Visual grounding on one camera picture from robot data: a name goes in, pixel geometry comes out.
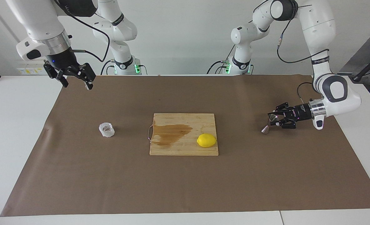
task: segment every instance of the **white table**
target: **white table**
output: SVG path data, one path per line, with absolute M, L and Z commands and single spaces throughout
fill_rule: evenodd
M 362 106 L 336 119 L 370 177 L 370 94 L 363 85 L 352 86 L 361 95 Z M 0 80 L 0 213 L 60 89 L 60 83 L 49 77 L 2 77 Z M 0 217 L 0 224 L 18 225 L 109 223 L 357 225 L 370 224 L 370 209 Z

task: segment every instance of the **table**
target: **table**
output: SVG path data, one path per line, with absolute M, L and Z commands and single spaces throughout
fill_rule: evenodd
M 336 116 L 370 177 L 370 94 L 351 84 L 362 97 L 355 112 Z M 0 212 L 18 179 L 61 84 L 49 77 L 2 77 L 0 80 Z M 370 224 L 370 209 L 136 215 L 56 215 L 0 218 L 0 224 Z

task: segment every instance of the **brown mat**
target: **brown mat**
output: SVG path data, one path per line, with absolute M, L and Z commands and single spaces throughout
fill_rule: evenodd
M 98 77 L 86 91 L 70 78 L 1 215 L 370 208 L 370 179 L 333 117 L 322 131 L 304 121 L 260 132 L 310 80 Z M 301 95 L 318 97 L 309 85 Z M 220 156 L 150 156 L 154 113 L 214 113 Z

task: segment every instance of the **metal handle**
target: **metal handle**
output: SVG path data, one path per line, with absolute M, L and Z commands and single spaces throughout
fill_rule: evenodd
M 149 143 L 152 143 L 152 137 L 150 136 L 151 128 L 153 128 L 153 124 L 149 127 L 149 131 L 147 132 L 147 139 L 149 139 Z

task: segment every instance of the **robotic arm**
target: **robotic arm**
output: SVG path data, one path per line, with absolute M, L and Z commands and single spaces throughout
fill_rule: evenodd
M 360 107 L 361 98 L 347 81 L 329 68 L 328 45 L 335 38 L 335 20 L 326 0 L 265 0 L 253 13 L 253 21 L 232 30 L 231 39 L 237 48 L 227 71 L 231 74 L 244 74 L 251 61 L 251 42 L 266 37 L 270 24 L 298 18 L 309 47 L 314 71 L 312 86 L 322 94 L 321 99 L 310 100 L 307 104 L 289 107 L 279 105 L 271 125 L 282 128 L 296 128 L 297 121 L 312 119 L 315 128 L 321 130 L 324 118 L 348 113 Z
M 46 57 L 44 64 L 50 78 L 64 87 L 66 76 L 75 76 L 85 82 L 90 90 L 96 75 L 88 63 L 80 65 L 71 48 L 70 38 L 58 20 L 66 12 L 77 17 L 91 17 L 98 8 L 97 0 L 6 0 L 13 14 L 26 29 L 28 37 L 17 44 L 24 60 Z
M 110 50 L 114 56 L 115 74 L 134 75 L 140 74 L 139 59 L 131 55 L 128 44 L 124 41 L 134 40 L 138 34 L 135 25 L 121 12 L 117 0 L 98 0 L 100 16 L 107 21 L 95 23 L 93 27 L 104 31 L 111 41 Z M 95 37 L 105 41 L 103 34 L 93 31 Z

